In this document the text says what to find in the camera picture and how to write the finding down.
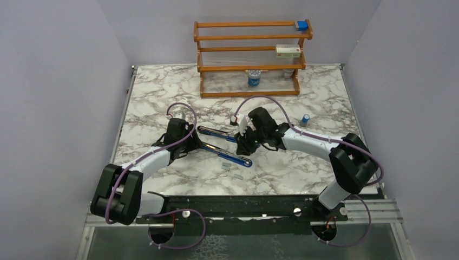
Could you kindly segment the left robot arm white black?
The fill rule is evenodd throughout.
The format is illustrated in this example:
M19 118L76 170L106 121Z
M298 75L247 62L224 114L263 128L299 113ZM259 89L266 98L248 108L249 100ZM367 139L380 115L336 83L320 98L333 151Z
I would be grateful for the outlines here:
M123 165L108 164L101 173L90 213L108 224L130 225L136 217L148 215L156 222L169 218L170 208L165 196L155 192L142 193L142 184L154 173L201 147L195 125L172 118L163 134L150 149Z

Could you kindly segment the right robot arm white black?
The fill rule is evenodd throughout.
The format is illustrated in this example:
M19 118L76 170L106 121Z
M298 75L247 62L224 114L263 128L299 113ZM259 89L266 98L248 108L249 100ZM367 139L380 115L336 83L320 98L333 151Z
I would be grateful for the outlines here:
M304 152L331 164L335 180L318 195L312 206L312 213L319 220L332 216L334 208L349 195L359 194L378 170L368 148L352 133L335 139L302 132L289 122L277 124L262 107L247 116L234 115L230 123L239 128L235 135L239 155L251 155L259 146L265 146L273 151Z

